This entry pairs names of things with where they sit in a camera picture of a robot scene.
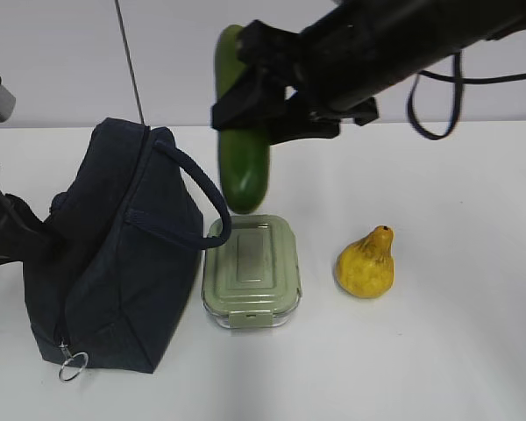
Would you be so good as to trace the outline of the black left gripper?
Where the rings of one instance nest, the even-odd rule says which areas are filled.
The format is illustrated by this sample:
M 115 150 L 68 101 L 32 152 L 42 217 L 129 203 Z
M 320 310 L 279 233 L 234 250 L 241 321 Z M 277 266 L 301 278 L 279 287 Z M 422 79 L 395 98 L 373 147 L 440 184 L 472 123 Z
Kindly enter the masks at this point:
M 0 266 L 56 265 L 66 259 L 66 240 L 52 217 L 37 217 L 21 197 L 0 190 Z

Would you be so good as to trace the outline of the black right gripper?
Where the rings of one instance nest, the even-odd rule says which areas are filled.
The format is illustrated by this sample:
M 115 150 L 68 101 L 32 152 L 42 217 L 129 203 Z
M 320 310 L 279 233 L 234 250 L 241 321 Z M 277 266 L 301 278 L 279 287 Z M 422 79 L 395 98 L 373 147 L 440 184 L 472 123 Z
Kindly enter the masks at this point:
M 299 139 L 333 139 L 344 119 L 364 126 L 379 117 L 372 97 L 346 111 L 319 97 L 300 34 L 254 20 L 237 36 L 236 56 L 246 68 L 215 68 L 217 100 L 210 116 L 217 131 L 264 125 L 274 146 Z

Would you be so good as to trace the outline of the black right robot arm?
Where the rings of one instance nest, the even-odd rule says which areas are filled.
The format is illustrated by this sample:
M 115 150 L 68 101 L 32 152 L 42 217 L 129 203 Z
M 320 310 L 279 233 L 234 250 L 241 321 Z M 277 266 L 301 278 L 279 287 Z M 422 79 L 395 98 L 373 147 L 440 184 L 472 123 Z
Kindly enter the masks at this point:
M 259 20 L 232 43 L 245 69 L 211 110 L 219 131 L 262 127 L 272 144 L 367 125 L 374 98 L 482 40 L 526 30 L 526 1 L 344 1 L 301 32 Z

